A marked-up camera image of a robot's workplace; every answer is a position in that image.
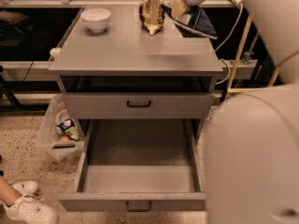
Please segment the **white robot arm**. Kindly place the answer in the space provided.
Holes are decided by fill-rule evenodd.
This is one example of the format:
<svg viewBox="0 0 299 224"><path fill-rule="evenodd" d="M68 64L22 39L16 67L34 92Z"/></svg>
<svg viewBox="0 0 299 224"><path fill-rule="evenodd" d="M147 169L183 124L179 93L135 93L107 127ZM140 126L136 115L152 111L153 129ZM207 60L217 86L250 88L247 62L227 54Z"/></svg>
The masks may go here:
<svg viewBox="0 0 299 224"><path fill-rule="evenodd" d="M299 224L299 0L243 0L282 80L206 127L207 224Z"/></svg>

